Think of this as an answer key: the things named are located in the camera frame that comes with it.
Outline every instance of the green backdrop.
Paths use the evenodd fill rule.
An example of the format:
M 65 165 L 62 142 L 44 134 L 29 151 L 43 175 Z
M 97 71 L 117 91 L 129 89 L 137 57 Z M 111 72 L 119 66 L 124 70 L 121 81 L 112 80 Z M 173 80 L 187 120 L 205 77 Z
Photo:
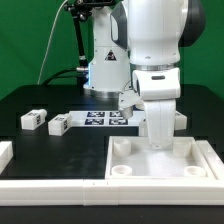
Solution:
M 63 0 L 2 1 L 0 5 L 0 99 L 19 86 L 37 84 L 54 17 Z M 206 30 L 190 48 L 181 49 L 181 82 L 201 84 L 224 99 L 224 1 L 202 0 Z M 85 50 L 93 55 L 91 21 L 82 24 Z M 69 13 L 56 26 L 42 81 L 75 67 L 77 42 Z M 74 80 L 60 80 L 74 84 Z

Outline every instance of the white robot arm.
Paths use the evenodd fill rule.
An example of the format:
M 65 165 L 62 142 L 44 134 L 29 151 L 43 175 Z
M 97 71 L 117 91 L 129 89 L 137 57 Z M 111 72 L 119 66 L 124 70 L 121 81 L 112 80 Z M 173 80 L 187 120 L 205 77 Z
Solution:
M 149 143 L 153 148 L 167 148 L 173 142 L 175 99 L 180 97 L 180 71 L 176 67 L 180 60 L 178 45 L 181 37 L 187 37 L 189 19 L 197 23 L 198 14 L 203 10 L 197 0 L 126 0 L 124 6 L 128 6 L 127 42 L 133 90 L 120 95 L 119 108 L 123 116 L 129 118 L 130 108 L 141 100 Z M 192 13 L 192 8 L 198 9 L 197 15 Z M 200 36 L 203 23 L 204 19 L 197 24 L 198 34 L 192 40 L 186 38 L 183 45 L 191 45 Z

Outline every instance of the cable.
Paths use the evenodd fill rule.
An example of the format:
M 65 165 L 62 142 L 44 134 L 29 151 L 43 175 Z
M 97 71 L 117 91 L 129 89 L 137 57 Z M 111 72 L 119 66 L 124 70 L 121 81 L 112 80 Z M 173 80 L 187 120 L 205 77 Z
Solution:
M 57 72 L 57 73 L 55 73 L 54 75 L 52 75 L 50 78 L 48 78 L 47 80 L 45 80 L 45 81 L 42 83 L 42 85 L 47 85 L 52 79 L 55 79 L 55 78 L 57 78 L 58 76 L 63 75 L 63 74 L 65 74 L 65 73 L 68 73 L 68 72 L 74 72 L 74 71 L 76 71 L 75 68 L 70 68 L 70 69 L 64 69 L 64 70 L 62 70 L 62 71 L 60 71 L 60 72 Z
M 54 30 L 55 30 L 55 27 L 56 27 L 56 23 L 57 23 L 57 20 L 58 20 L 59 13 L 60 13 L 61 9 L 63 8 L 63 6 L 65 5 L 65 3 L 67 3 L 67 2 L 68 2 L 68 0 L 65 0 L 61 4 L 61 6 L 59 7 L 59 9 L 57 11 L 57 14 L 55 16 L 54 23 L 53 23 L 53 26 L 52 26 L 52 29 L 51 29 L 51 33 L 50 33 L 50 37 L 49 37 L 48 44 L 47 44 L 46 53 L 45 53 L 45 56 L 44 56 L 44 59 L 43 59 L 42 65 L 41 65 L 41 69 L 40 69 L 40 74 L 39 74 L 37 85 L 40 85 L 40 80 L 41 80 L 41 77 L 43 75 L 44 66 L 45 66 L 45 63 L 46 63 L 46 60 L 47 60 L 47 57 L 48 57 L 48 53 L 49 53 L 49 49 L 50 49 L 50 45 L 51 45 L 51 42 L 52 42 L 52 37 L 53 37 L 53 34 L 54 34 Z
M 53 79 L 64 79 L 64 78 L 79 78 L 77 75 L 66 75 L 66 76 L 59 76 L 59 77 L 51 77 L 42 83 L 43 86 L 47 86 L 49 82 Z

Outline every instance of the black cable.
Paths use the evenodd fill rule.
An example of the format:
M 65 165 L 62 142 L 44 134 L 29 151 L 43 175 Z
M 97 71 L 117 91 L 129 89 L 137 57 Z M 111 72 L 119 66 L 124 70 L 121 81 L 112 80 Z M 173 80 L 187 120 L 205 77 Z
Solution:
M 54 79 L 64 79 L 64 78 L 80 78 L 79 76 L 76 75 L 67 75 L 67 76 L 59 76 L 59 77 L 51 77 L 49 79 L 47 79 L 46 81 L 44 81 L 42 83 L 43 86 L 47 86 L 49 82 L 51 82 Z
M 56 78 L 56 77 L 58 77 L 58 76 L 60 76 L 60 75 L 63 75 L 63 74 L 65 74 L 65 73 L 68 73 L 68 72 L 74 72 L 74 71 L 76 71 L 75 68 L 69 68 L 69 69 L 64 69 L 64 70 L 62 70 L 62 71 L 60 71 L 60 72 L 57 72 L 57 73 L 55 73 L 54 75 L 52 75 L 50 78 L 48 78 L 47 80 L 45 80 L 45 81 L 42 83 L 42 85 L 47 85 L 52 79 L 54 79 L 54 78 Z

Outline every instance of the small white block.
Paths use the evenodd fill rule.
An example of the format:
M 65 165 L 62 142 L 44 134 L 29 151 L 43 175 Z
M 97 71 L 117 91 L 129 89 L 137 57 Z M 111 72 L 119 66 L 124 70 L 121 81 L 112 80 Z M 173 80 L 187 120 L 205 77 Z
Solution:
M 49 135 L 62 136 L 71 127 L 72 116 L 59 114 L 48 123 Z
M 12 142 L 0 142 L 0 174 L 13 157 Z
M 21 117 L 22 129 L 35 130 L 41 124 L 45 122 L 45 117 L 47 116 L 47 111 L 41 110 L 31 110 L 29 113 Z
M 184 130 L 187 128 L 187 117 L 176 111 L 175 114 L 175 130 Z

